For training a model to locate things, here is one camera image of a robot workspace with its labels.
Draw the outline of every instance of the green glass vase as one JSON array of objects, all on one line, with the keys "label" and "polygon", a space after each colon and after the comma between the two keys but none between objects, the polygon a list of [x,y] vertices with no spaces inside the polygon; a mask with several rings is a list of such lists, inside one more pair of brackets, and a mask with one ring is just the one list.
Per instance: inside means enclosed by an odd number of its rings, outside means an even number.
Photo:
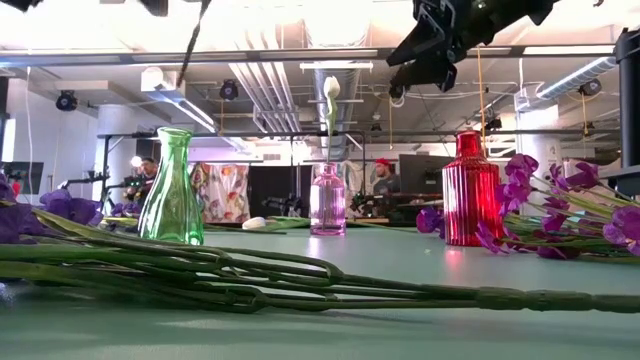
[{"label": "green glass vase", "polygon": [[202,215],[187,171],[191,133],[160,128],[158,137],[162,157],[156,181],[142,207],[139,235],[151,240],[202,245]]}]

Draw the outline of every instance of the desk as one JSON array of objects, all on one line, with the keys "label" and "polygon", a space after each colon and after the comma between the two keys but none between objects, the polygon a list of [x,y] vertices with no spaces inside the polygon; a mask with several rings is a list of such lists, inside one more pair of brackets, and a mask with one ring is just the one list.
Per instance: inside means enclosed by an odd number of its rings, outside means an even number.
[{"label": "desk", "polygon": [[[319,257],[344,271],[417,283],[639,294],[633,266],[493,256],[423,234],[348,229],[344,238],[210,234],[208,245]],[[640,357],[640,316],[480,310],[236,315],[16,301],[0,312],[11,360],[588,360]]]}]

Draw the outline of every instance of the pink glass vase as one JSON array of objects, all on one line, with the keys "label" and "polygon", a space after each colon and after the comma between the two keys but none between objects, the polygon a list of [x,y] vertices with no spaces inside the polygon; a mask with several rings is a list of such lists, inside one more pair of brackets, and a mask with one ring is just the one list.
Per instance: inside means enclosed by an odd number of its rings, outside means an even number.
[{"label": "pink glass vase", "polygon": [[344,183],[336,175],[336,164],[324,164],[311,184],[309,199],[311,235],[344,235],[346,230]]},{"label": "pink glass vase", "polygon": [[500,172],[484,156],[479,132],[457,134],[456,158],[442,169],[442,180],[447,244],[481,246],[475,235],[479,221],[495,236],[502,236],[500,204],[495,197]]}]

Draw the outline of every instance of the computer monitor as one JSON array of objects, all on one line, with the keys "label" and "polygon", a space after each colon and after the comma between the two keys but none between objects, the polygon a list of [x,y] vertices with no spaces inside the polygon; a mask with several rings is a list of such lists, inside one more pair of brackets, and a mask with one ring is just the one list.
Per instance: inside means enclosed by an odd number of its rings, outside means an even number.
[{"label": "computer monitor", "polygon": [[400,190],[404,194],[442,194],[442,168],[452,161],[445,156],[400,155]]},{"label": "computer monitor", "polygon": [[40,193],[40,183],[42,182],[42,170],[44,163],[34,162],[31,165],[31,176],[29,176],[28,161],[12,161],[2,163],[2,173],[6,177],[20,184],[20,193],[24,195],[37,195]]}]

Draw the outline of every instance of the ceiling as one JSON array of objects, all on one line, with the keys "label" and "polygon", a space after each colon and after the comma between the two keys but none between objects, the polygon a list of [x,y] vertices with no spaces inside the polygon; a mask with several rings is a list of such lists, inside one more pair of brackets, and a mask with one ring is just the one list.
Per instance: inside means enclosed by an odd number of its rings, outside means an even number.
[{"label": "ceiling", "polygon": [[[589,1],[562,0],[554,12],[539,27],[529,19],[522,19],[500,32],[491,45],[568,45],[568,44],[612,44],[623,27],[636,28],[640,22],[640,3],[632,1],[605,0],[594,8]],[[244,38],[243,29],[255,28],[260,23],[263,32],[275,32],[282,49],[306,48],[308,46],[305,22],[310,13],[325,16],[327,34],[339,37],[350,31],[349,24],[357,17],[367,19],[366,47],[394,47],[413,28],[411,1],[406,0],[351,0],[340,2],[326,0],[219,0],[214,1],[209,14],[203,20],[203,30],[196,51],[237,50],[231,47],[230,39]],[[22,15],[0,5],[0,47],[5,52],[50,53],[122,52],[182,52],[188,43],[195,24],[199,4],[183,0],[171,1],[170,16],[153,18],[135,1],[122,5],[99,4],[97,0],[58,0],[43,2],[32,12]],[[507,96],[522,86],[538,86],[552,83],[579,69],[594,58],[524,58],[524,59],[466,59],[457,64],[456,87],[441,94],[435,86],[413,87],[405,97],[402,107],[389,106],[388,82],[395,69],[383,61],[373,61],[371,71],[362,70],[357,84],[356,99],[361,103],[353,106],[353,115],[348,119],[351,129],[369,129],[379,122],[383,130],[454,130],[473,126],[480,117],[477,111],[499,97],[504,98],[494,110],[501,114],[513,113],[513,98]],[[482,86],[479,85],[481,68]],[[68,86],[80,82],[83,90],[77,92],[81,103],[92,105],[125,103],[140,107],[144,126],[167,123],[192,122],[175,106],[153,103],[140,91],[141,66],[67,66],[42,67],[31,72],[33,88],[58,91],[61,82]],[[179,70],[178,66],[163,66],[163,70]],[[24,76],[24,69],[9,69]],[[299,62],[285,62],[293,100],[302,111],[313,115],[314,99],[312,70],[302,71]],[[232,102],[222,102],[219,89],[225,79],[235,79],[229,65],[193,64],[186,74],[186,97],[193,104],[205,109],[216,118],[224,118],[227,129],[257,131],[248,117],[253,111],[253,102],[240,89],[240,96]],[[580,95],[569,93],[557,99],[562,128],[580,128],[585,121],[600,128],[617,128],[618,116],[618,72],[614,69],[599,80],[602,92],[582,103]],[[89,82],[100,81],[102,87],[92,90]],[[303,129],[319,129],[313,118],[302,123]],[[388,138],[374,138],[373,142],[388,142]],[[394,137],[394,141],[434,142],[439,137]],[[565,139],[567,143],[581,140],[581,136]],[[615,137],[601,137],[593,141],[600,152],[616,151]]]}]

